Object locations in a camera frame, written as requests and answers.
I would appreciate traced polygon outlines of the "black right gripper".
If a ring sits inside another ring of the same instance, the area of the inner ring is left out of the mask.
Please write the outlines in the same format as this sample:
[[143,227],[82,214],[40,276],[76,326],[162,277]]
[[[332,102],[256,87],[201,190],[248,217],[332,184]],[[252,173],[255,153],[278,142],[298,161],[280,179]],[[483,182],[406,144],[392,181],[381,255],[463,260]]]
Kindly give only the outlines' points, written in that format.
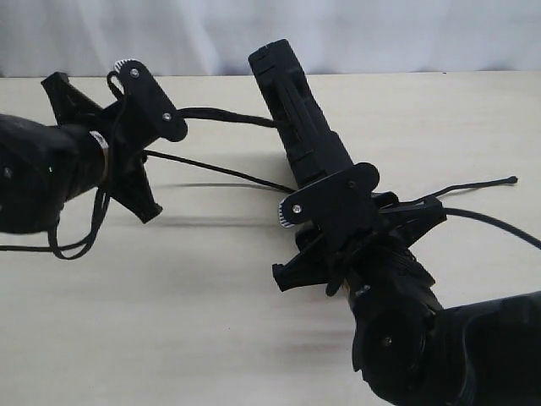
[[353,264],[378,243],[409,249],[446,220],[435,197],[407,203],[393,192],[372,193],[370,202],[341,207],[320,222],[301,224],[296,233],[299,253],[286,264],[273,264],[272,276],[282,292],[325,285],[327,293],[337,293]]

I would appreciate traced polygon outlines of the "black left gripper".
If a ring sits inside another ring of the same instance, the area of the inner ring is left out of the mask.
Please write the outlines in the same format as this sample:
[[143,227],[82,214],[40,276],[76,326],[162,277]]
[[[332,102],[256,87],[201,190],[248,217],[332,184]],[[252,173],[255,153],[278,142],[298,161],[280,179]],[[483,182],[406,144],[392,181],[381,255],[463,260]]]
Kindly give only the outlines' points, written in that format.
[[142,223],[159,216],[145,171],[148,128],[127,95],[102,107],[69,82],[64,72],[41,81],[58,125],[85,127],[85,190],[97,199],[120,199]]

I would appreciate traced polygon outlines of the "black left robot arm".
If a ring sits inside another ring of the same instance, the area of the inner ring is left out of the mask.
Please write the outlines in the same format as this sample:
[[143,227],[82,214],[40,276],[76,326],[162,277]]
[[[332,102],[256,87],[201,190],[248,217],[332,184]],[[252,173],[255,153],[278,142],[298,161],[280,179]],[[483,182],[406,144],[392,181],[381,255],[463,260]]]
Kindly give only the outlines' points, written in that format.
[[121,87],[101,107],[55,72],[41,85],[56,119],[46,125],[1,116],[1,230],[49,233],[65,204],[94,189],[147,223],[162,212],[145,171],[144,149],[181,129],[174,106],[141,67],[108,74]]

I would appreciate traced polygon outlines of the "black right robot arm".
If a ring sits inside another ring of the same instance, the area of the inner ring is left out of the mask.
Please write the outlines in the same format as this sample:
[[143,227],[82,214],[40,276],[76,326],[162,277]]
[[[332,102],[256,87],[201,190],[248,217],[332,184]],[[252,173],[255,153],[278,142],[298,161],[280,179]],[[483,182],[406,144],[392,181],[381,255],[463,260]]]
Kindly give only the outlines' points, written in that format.
[[273,266],[287,291],[339,289],[355,321],[352,367],[394,405],[537,405],[540,295],[446,308],[411,246],[450,214],[434,196],[317,195],[301,189],[278,206],[298,225],[298,254]]

